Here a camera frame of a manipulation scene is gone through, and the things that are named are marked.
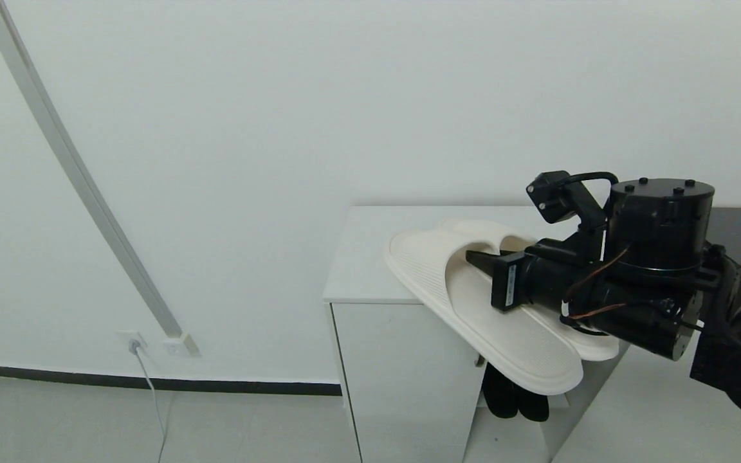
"black cable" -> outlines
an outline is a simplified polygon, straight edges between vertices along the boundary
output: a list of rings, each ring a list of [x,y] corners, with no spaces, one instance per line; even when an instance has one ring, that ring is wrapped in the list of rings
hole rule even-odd
[[[582,181],[599,181],[599,179],[606,179],[606,181],[611,182],[611,185],[619,183],[619,179],[617,178],[617,176],[610,172],[586,172],[584,174],[574,174],[573,176],[560,179],[559,181],[555,181],[547,187],[551,190],[556,190],[556,188],[561,188],[571,183]]]

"black baseboard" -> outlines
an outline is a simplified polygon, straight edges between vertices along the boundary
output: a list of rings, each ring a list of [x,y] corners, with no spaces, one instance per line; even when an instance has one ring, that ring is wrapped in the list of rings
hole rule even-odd
[[[89,375],[85,373],[45,372],[24,368],[0,367],[0,376],[24,380],[80,384],[85,386],[147,389],[145,378],[132,376]],[[233,394],[342,395],[338,384],[309,382],[189,381],[153,378],[157,390],[187,392],[226,392]]]

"white cabinet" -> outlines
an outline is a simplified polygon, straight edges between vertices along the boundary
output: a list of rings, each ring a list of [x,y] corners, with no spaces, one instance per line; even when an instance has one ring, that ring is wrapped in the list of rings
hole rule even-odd
[[[363,463],[460,463],[485,368],[429,308],[332,304]]]
[[[324,302],[348,420],[362,463],[548,463],[617,364],[585,365],[583,381],[543,424],[477,411],[479,353],[388,270],[393,235],[435,228],[448,217],[503,222],[563,239],[573,221],[547,224],[535,208],[351,208]]]

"black cylindrical actuator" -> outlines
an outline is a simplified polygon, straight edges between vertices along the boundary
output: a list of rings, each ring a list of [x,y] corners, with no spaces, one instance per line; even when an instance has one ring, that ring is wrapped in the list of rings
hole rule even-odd
[[[611,188],[605,260],[627,249],[617,266],[651,275],[693,273],[702,247],[714,187],[692,179],[625,181]]]

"electrical outlet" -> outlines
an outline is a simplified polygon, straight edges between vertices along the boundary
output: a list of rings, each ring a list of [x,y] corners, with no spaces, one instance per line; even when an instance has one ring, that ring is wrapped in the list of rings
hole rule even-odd
[[[187,333],[182,334],[182,337],[168,338],[162,341],[162,345],[165,346],[168,354],[174,357],[201,357],[194,339]]]
[[[147,347],[147,343],[142,339],[142,335],[134,329],[120,329],[119,331],[116,331],[116,335],[118,336],[118,339],[122,341],[122,345],[125,348],[127,348],[127,346],[130,345],[130,341],[133,340],[139,341],[139,345],[142,346],[143,349]]]

